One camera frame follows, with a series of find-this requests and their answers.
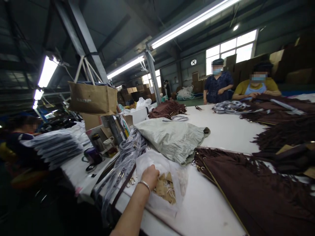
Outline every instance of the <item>silver bracelet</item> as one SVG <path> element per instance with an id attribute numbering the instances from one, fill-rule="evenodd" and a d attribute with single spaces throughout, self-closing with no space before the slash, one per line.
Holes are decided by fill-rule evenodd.
<path id="1" fill-rule="evenodd" d="M 140 180 L 138 183 L 144 184 L 148 188 L 148 190 L 150 191 L 150 194 L 151 194 L 151 189 L 146 182 L 144 182 L 143 180 Z"/>

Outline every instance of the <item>stack of bags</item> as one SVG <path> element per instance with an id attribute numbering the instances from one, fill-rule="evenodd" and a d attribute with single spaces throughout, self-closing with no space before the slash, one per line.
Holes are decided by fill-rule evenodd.
<path id="1" fill-rule="evenodd" d="M 24 146 L 34 148 L 49 170 L 55 170 L 64 162 L 83 152 L 83 146 L 72 136 L 71 131 L 61 129 L 23 141 Z"/>

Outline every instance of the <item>fluorescent light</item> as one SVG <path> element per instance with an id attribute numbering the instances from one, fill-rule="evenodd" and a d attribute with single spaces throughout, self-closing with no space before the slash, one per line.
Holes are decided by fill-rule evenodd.
<path id="1" fill-rule="evenodd" d="M 140 63 L 141 61 L 144 60 L 144 55 L 142 56 L 138 56 L 136 59 L 131 60 L 131 62 L 127 62 L 126 65 L 123 65 L 121 67 L 118 67 L 116 70 L 114 70 L 113 72 L 111 72 L 110 74 L 107 75 L 108 79 L 113 78 L 114 76 L 120 74 L 121 72 L 129 69 L 130 67 L 133 67 L 134 65 Z"/>
<path id="2" fill-rule="evenodd" d="M 40 100 L 43 96 L 43 91 L 42 90 L 35 90 L 35 95 L 34 95 L 34 99 L 35 100 Z"/>
<path id="3" fill-rule="evenodd" d="M 233 4 L 239 2 L 240 0 L 224 0 L 222 2 L 220 2 L 219 4 L 215 5 L 214 7 L 211 7 L 210 9 L 206 7 L 202 10 L 200 10 L 199 12 L 197 12 L 196 14 L 194 14 L 193 16 L 191 16 L 190 18 L 192 18 L 190 20 L 187 19 L 186 21 L 188 21 L 187 23 L 181 25 L 182 23 L 174 26 L 172 29 L 170 29 L 170 33 L 167 33 L 169 31 L 167 31 L 166 35 L 163 37 L 159 37 L 157 38 L 155 41 L 153 40 L 152 42 L 149 43 L 149 46 L 151 46 L 153 49 L 156 49 L 157 47 L 161 46 L 162 44 L 165 44 L 166 42 L 170 41 L 171 39 L 177 37 L 178 35 L 184 33 L 185 31 L 191 29 L 192 27 L 200 24 L 201 22 L 209 19 L 210 17 L 220 13 L 221 11 L 227 9 L 228 7 L 232 6 Z"/>
<path id="4" fill-rule="evenodd" d="M 59 62 L 56 58 L 53 58 L 53 61 L 49 60 L 49 57 L 45 57 L 44 66 L 42 73 L 39 78 L 38 86 L 41 88 L 45 88 L 48 86 L 49 81 L 51 80 Z"/>
<path id="5" fill-rule="evenodd" d="M 36 108 L 37 108 L 37 103 L 38 103 L 38 101 L 35 100 L 35 101 L 34 101 L 34 105 L 33 105 L 33 109 L 36 109 Z"/>

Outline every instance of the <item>hand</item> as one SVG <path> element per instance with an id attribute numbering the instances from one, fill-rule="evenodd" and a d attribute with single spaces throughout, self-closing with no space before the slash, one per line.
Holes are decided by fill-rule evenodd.
<path id="1" fill-rule="evenodd" d="M 153 191 L 157 185 L 157 179 L 159 175 L 160 171 L 155 169 L 155 165 L 151 165 L 144 170 L 141 180 L 146 182 L 149 185 L 150 190 Z"/>
<path id="2" fill-rule="evenodd" d="M 256 96 L 257 96 L 257 95 L 260 95 L 260 94 L 261 94 L 261 93 L 256 93 L 256 92 L 254 92 L 254 93 L 249 94 L 248 97 L 256 98 Z"/>
<path id="3" fill-rule="evenodd" d="M 269 95 L 272 95 L 272 91 L 266 90 L 265 92 L 263 92 L 263 94 L 269 94 Z"/>
<path id="4" fill-rule="evenodd" d="M 218 95 L 220 95 L 220 94 L 224 93 L 224 91 L 225 91 L 225 89 L 224 89 L 224 88 L 219 89 L 219 91 L 218 91 Z"/>

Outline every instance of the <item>bag handle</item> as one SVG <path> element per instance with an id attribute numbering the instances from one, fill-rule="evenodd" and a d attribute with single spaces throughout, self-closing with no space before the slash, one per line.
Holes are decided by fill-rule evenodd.
<path id="1" fill-rule="evenodd" d="M 74 78 L 74 83 L 75 83 L 75 84 L 78 82 L 79 73 L 80 73 L 81 67 L 83 67 L 85 76 L 86 76 L 86 78 L 87 78 L 88 80 L 89 80 L 89 77 L 88 77 L 88 73 L 89 73 L 90 79 L 91 79 L 93 85 L 95 85 L 95 82 L 94 82 L 94 79 L 93 79 L 93 76 L 92 76 L 92 73 L 91 73 L 91 69 L 92 69 L 92 71 L 94 72 L 95 76 L 97 77 L 98 81 L 99 81 L 100 83 L 103 83 L 103 81 L 102 81 L 101 78 L 98 76 L 98 74 L 96 73 L 96 71 L 93 69 L 93 67 L 91 66 L 91 64 L 89 63 L 89 61 L 86 59 L 86 57 L 85 57 L 85 56 L 81 56 L 80 62 L 79 62 L 79 66 L 78 66 L 78 69 L 77 69 L 77 71 L 76 71 L 75 78 Z"/>

